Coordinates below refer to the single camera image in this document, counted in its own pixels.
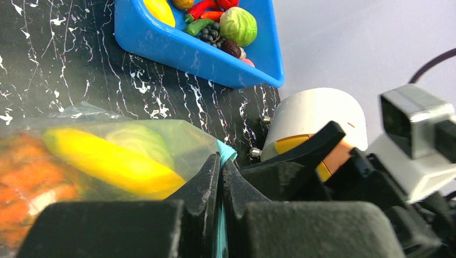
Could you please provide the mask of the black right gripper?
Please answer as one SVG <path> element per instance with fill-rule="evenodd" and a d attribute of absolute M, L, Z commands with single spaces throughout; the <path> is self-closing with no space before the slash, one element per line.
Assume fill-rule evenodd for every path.
<path fill-rule="evenodd" d="M 455 257 L 455 201 L 436 191 L 416 203 L 375 154 L 357 148 L 323 184 L 316 168 L 345 132 L 328 122 L 313 137 L 272 159 L 241 169 L 242 176 L 271 200 L 357 200 L 388 217 L 406 257 Z"/>

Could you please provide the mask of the yellow toy banana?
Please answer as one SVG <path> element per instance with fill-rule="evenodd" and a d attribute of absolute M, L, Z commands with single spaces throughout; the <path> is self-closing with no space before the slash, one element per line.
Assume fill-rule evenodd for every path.
<path fill-rule="evenodd" d="M 134 195 L 165 199 L 185 184 L 172 169 L 91 133 L 47 129 L 47 149 L 72 167 Z"/>

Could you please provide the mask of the clear zip top bag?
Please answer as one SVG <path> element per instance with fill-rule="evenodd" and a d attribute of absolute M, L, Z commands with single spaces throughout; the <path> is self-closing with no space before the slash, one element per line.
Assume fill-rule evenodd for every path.
<path fill-rule="evenodd" d="M 220 168 L 185 120 L 88 103 L 1 127 L 1 257 L 216 257 Z"/>

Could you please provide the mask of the green toy cabbage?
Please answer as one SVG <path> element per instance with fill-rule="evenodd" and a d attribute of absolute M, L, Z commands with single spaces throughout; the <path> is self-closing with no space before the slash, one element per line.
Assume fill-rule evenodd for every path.
<path fill-rule="evenodd" d="M 126 124 L 108 132 L 104 139 L 133 152 L 151 158 L 174 170 L 174 157 L 165 139 L 140 124 Z"/>

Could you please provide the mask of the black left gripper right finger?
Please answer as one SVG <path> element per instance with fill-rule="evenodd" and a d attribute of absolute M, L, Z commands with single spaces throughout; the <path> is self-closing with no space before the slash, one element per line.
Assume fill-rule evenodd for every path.
<path fill-rule="evenodd" d="M 369 202 L 269 200 L 232 161 L 222 167 L 229 257 L 404 257 L 386 215 Z"/>

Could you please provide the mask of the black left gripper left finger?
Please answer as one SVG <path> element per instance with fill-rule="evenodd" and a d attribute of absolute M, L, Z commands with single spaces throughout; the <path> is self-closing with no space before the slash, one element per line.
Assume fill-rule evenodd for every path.
<path fill-rule="evenodd" d="M 18 257 L 215 257 L 220 156 L 161 201 L 60 202 L 45 208 Z"/>

